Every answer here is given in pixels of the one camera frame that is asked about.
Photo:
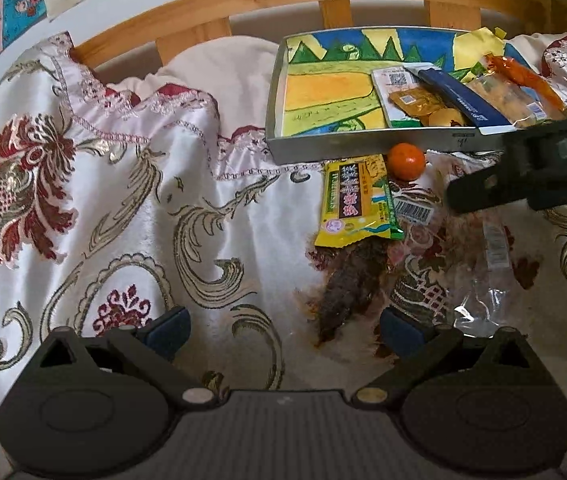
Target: label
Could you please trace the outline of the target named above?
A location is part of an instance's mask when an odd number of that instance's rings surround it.
[[[380,68],[372,72],[373,78],[377,83],[384,87],[388,92],[407,90],[417,86],[415,79],[402,66],[391,66]]]
[[[426,226],[433,219],[435,210],[432,207],[398,198],[395,200],[395,213],[411,222]]]
[[[417,100],[412,97],[412,95],[404,95],[403,97],[400,97],[399,99],[401,99],[401,102],[404,105],[411,105],[412,103],[416,103]]]
[[[510,268],[510,247],[503,229],[494,224],[484,224],[486,260],[489,270]]]
[[[541,108],[538,103],[530,103],[528,110],[534,114],[534,118],[538,121],[545,121],[548,118],[547,113],[543,111],[543,108]]]
[[[326,212],[334,213],[339,202],[339,172],[331,171],[327,180],[327,203]]]
[[[361,215],[359,164],[339,166],[339,218]]]

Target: drawing in tray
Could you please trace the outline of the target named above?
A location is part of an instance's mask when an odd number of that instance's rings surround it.
[[[378,27],[287,38],[281,136],[418,126],[405,118],[388,124],[372,72],[401,62],[427,61],[463,80],[484,54],[481,42],[472,41],[470,35],[459,40],[463,34],[437,28]],[[502,48],[507,56],[526,64],[512,46]]]

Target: blue package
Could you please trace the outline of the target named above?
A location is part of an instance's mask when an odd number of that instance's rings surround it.
[[[432,63],[404,63],[406,70],[437,89],[483,135],[504,134],[516,128],[490,103]]]

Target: orange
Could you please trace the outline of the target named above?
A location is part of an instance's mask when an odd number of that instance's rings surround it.
[[[425,155],[407,142],[397,144],[388,153],[388,170],[399,180],[416,180],[425,170]]]

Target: barcode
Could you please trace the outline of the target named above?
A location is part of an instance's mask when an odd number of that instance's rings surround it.
[[[416,99],[412,97],[412,95],[404,95],[400,99],[404,105],[411,105],[412,103],[416,102]]]
[[[543,111],[543,108],[541,108],[538,103],[530,103],[528,110],[534,114],[535,119],[538,121],[545,121],[548,118],[547,113]]]
[[[484,235],[487,242],[487,268],[493,270],[510,267],[508,240],[502,228],[496,225],[484,224]]]
[[[388,74],[388,78],[390,79],[390,84],[392,86],[406,86],[407,79],[405,72],[390,72]]]
[[[403,216],[421,225],[428,225],[434,212],[433,208],[425,205],[415,204],[407,200],[395,200],[395,213],[398,216]]]

